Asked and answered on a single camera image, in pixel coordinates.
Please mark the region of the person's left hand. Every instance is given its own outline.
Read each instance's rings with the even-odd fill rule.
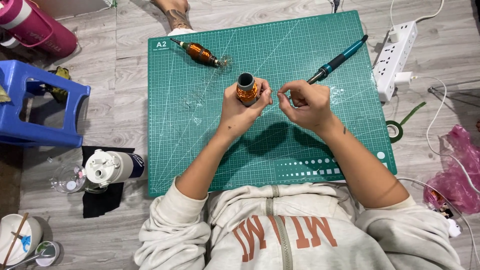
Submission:
[[[255,119],[262,115],[262,110],[272,104],[272,89],[268,81],[255,78],[260,97],[250,107],[245,107],[237,96],[237,83],[227,87],[223,94],[222,114],[216,134],[225,136],[233,141],[242,136],[255,122]]]

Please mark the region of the scratched mat surface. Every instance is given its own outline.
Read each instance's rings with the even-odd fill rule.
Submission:
[[[275,92],[285,82],[310,78],[362,36],[358,13],[350,11],[175,37],[200,43],[218,58],[231,57],[225,69],[194,62],[168,37],[149,39],[149,195],[165,194],[206,145],[220,120],[223,90],[242,72],[267,79],[274,103],[229,148],[210,191],[343,180],[329,148],[288,121]],[[331,89],[332,111],[396,174],[367,46],[321,84]]]

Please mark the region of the power strip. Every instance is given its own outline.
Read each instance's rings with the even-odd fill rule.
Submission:
[[[396,74],[403,71],[417,37],[415,21],[395,25],[395,30],[400,35],[399,41],[392,43],[390,37],[387,39],[373,69],[380,101],[392,98]]]

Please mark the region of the hand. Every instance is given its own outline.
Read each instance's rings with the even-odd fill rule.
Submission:
[[[231,141],[242,136],[262,115],[262,110],[272,104],[272,89],[268,81],[255,78],[257,87],[260,89],[260,97],[250,107],[245,107],[237,96],[237,83],[227,87],[223,94],[222,115],[220,124],[216,130],[217,135],[226,136]]]
[[[290,90],[293,107],[285,92]],[[304,80],[286,83],[278,91],[280,109],[295,124],[318,135],[328,130],[336,117],[330,110],[330,89]]]

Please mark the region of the hoodie sleeve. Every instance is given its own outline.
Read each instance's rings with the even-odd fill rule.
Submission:
[[[200,212],[206,200],[186,197],[174,179],[167,193],[152,202],[150,218],[138,235],[143,244],[134,255],[140,270],[205,267],[203,245],[210,237],[210,227],[200,222]]]
[[[449,223],[410,196],[396,205],[367,209],[355,225],[373,237],[395,269],[463,269],[448,241]]]

